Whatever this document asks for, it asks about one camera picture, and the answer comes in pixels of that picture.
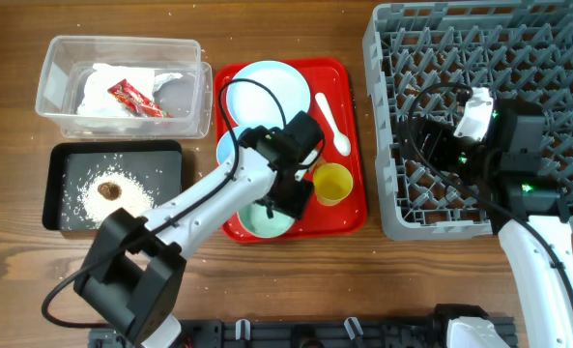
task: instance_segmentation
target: red tray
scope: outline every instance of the red tray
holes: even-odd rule
[[[357,231],[367,219],[365,187],[363,186],[363,175],[361,174],[361,162],[359,160],[357,127],[355,125],[351,87],[346,69],[340,62],[332,58],[288,60],[283,62],[297,69],[305,77],[309,85],[312,94],[309,114],[321,125],[326,135],[327,145],[325,146],[325,151],[323,151],[323,158],[327,162],[340,163],[347,167],[353,174],[355,185],[351,194],[333,207],[325,207],[318,203],[314,194],[310,198],[303,219],[296,221],[288,232],[277,238],[262,239],[252,236],[241,226],[237,215],[234,215],[222,225],[222,229],[226,236],[239,243],[286,241],[343,235]],[[232,79],[236,73],[247,65],[248,63],[229,65],[215,76],[214,110],[217,141],[227,132],[226,124],[223,122],[217,106],[218,91],[224,83]],[[333,146],[333,134],[329,124],[321,113],[318,104],[314,101],[314,95],[318,92],[325,93],[337,127],[351,140],[351,155],[347,158],[338,154]],[[234,127],[236,122],[230,114],[228,114],[228,118]],[[305,179],[311,181],[312,173],[307,173]]]

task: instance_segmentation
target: yellow cup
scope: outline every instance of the yellow cup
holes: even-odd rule
[[[353,175],[345,166],[337,163],[318,167],[312,181],[319,203],[328,207],[341,202],[353,190]]]

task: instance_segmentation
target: clear plastic container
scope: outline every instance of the clear plastic container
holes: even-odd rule
[[[194,40],[60,36],[43,62],[35,110],[69,138],[201,138],[211,122],[213,77]],[[94,63],[180,73],[154,93],[171,118],[78,115]]]

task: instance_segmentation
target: white spoon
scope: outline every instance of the white spoon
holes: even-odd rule
[[[348,136],[342,134],[337,128],[335,120],[333,120],[331,108],[327,102],[327,97],[325,97],[324,93],[317,93],[314,99],[316,99],[318,106],[320,106],[323,115],[325,115],[325,119],[333,131],[333,146],[335,146],[335,149],[340,155],[344,157],[349,156],[351,154],[351,141],[348,139]]]

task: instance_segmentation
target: brown object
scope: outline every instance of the brown object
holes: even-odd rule
[[[107,200],[115,200],[121,196],[121,187],[111,182],[101,184],[97,190]]]
[[[80,267],[92,237],[73,239],[41,223],[49,154],[66,139],[36,114],[35,96],[47,46],[63,34],[195,39],[214,74],[231,63],[324,56],[350,73],[366,224],[351,236],[258,246],[215,233],[187,262],[174,310],[179,318],[343,321],[422,315],[435,304],[464,303],[516,317],[520,346],[527,346],[514,277],[496,238],[398,243],[382,232],[361,50],[378,1],[132,2],[0,0],[0,348],[86,347],[87,331],[57,328],[40,313],[45,294]],[[214,129],[182,145],[185,177],[199,180],[198,173],[215,168]],[[71,289],[52,312],[64,320],[102,321]]]

